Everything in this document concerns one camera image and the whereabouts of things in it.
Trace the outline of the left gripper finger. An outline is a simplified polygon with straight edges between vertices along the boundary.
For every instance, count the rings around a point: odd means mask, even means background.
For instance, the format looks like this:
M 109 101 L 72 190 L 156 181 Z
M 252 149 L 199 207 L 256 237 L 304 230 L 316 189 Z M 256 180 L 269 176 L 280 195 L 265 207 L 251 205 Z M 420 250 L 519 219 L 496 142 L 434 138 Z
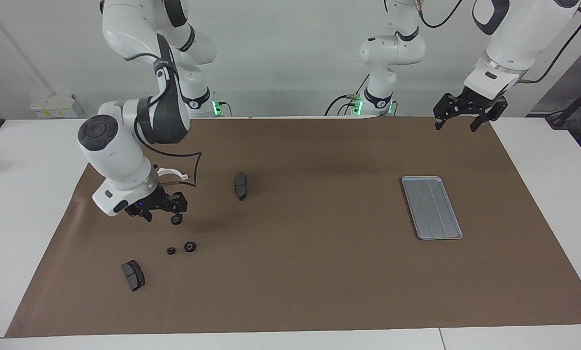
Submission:
M 445 93 L 433 107 L 433 115 L 435 117 L 435 128 L 442 129 L 445 122 L 450 118 L 459 117 L 460 98 L 455 97 L 451 93 Z
M 480 126 L 482 126 L 482 124 L 496 121 L 501 117 L 502 113 L 507 107 L 508 101 L 506 98 L 499 98 L 497 102 L 495 102 L 495 104 L 493 104 L 493 106 L 491 106 L 491 108 L 489 108 L 487 111 L 481 109 L 477 117 L 475 117 L 473 122 L 470 124 L 470 130 L 475 132 L 477 129 L 479 129 Z

